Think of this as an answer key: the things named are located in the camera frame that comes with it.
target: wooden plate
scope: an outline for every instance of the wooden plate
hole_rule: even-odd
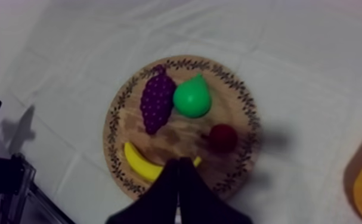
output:
[[[140,106],[142,91],[149,78],[157,75],[152,68],[162,64],[175,83],[201,73],[209,85],[212,108],[207,115],[188,119],[174,109],[167,125],[154,136],[145,133]],[[239,136],[231,154],[213,154],[201,138],[211,127],[225,123]],[[136,200],[151,186],[135,173],[126,161],[123,145],[131,141],[150,161],[164,165],[169,158],[199,155],[197,168],[206,184],[220,198],[231,196],[253,169],[259,150],[260,124],[245,84],[223,65],[207,58],[181,55],[155,61],[134,74],[119,90],[107,113],[103,147],[107,165],[122,191]]]

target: toy pear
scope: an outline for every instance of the toy pear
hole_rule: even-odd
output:
[[[180,114],[189,118],[204,116],[211,108],[211,96],[201,74],[180,84],[175,90],[174,106]]]

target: white table surface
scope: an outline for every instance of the white table surface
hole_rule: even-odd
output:
[[[361,223],[342,174],[362,142],[362,1],[341,2],[52,1],[0,85],[0,138],[9,148],[7,127],[34,105],[20,151],[36,183],[76,223],[104,223],[131,203],[103,156],[116,91],[152,61],[200,55],[235,71],[264,130],[290,139],[263,148],[266,184],[229,203],[255,223]]]

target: decorative leaf border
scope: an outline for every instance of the decorative leaf border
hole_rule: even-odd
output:
[[[210,61],[201,60],[171,60],[168,59],[163,64],[166,69],[182,69],[187,70],[199,69],[200,71],[209,70],[219,77],[224,84],[228,85],[230,89],[234,89],[239,92],[238,99],[243,103],[242,110],[245,112],[245,115],[249,118],[249,125],[252,127],[252,132],[242,139],[242,152],[238,153],[238,158],[236,160],[235,171],[232,173],[227,173],[227,176],[217,182],[212,188],[213,192],[217,195],[223,194],[227,191],[230,191],[232,187],[236,184],[235,178],[241,177],[243,174],[247,173],[246,165],[251,160],[252,149],[258,149],[260,146],[260,119],[256,113],[256,107],[253,102],[249,91],[246,89],[243,81],[236,79],[236,76],[230,72],[224,71],[224,67],[221,65],[213,64],[211,65]],[[126,100],[131,96],[133,88],[137,85],[138,81],[143,79],[149,79],[156,75],[156,71],[153,69],[144,69],[138,76],[134,76],[128,81],[125,90],[120,93],[115,107],[110,112],[110,133],[107,136],[109,146],[109,156],[110,161],[112,162],[112,173],[114,176],[120,180],[123,186],[128,190],[132,191],[134,194],[137,194],[141,197],[145,192],[146,188],[144,186],[136,184],[133,179],[127,178],[125,173],[121,170],[121,161],[117,156],[117,148],[115,148],[117,130],[119,125],[119,110],[125,108]]]

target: red apple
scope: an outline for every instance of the red apple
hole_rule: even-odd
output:
[[[229,125],[215,125],[209,134],[210,149],[216,153],[232,152],[238,142],[238,134],[235,129]]]

